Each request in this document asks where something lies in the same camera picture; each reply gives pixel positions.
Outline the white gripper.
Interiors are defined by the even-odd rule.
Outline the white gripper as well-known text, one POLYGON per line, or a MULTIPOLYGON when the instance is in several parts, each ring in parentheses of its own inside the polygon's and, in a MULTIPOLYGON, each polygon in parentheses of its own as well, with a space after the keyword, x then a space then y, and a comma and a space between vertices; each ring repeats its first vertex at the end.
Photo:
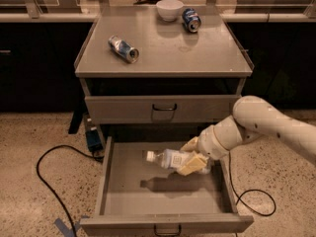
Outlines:
POLYGON ((217 161, 228 154, 228 150, 220 144, 215 135, 214 125, 204 129, 198 137, 195 136, 184 144, 181 147, 181 151, 186 152, 180 153, 183 160, 176 171, 182 176, 187 176, 203 169, 207 165, 207 157, 217 161))

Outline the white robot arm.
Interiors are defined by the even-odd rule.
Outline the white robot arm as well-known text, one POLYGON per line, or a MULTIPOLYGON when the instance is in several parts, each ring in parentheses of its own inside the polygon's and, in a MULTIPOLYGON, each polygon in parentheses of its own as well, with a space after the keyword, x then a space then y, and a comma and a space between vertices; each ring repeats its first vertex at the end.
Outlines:
POLYGON ((262 135, 275 137, 307 161, 316 164, 316 127, 288 117, 267 101, 256 96, 240 98, 232 114, 205 128, 182 148, 189 157, 177 168, 187 176, 217 161, 235 147, 262 135))

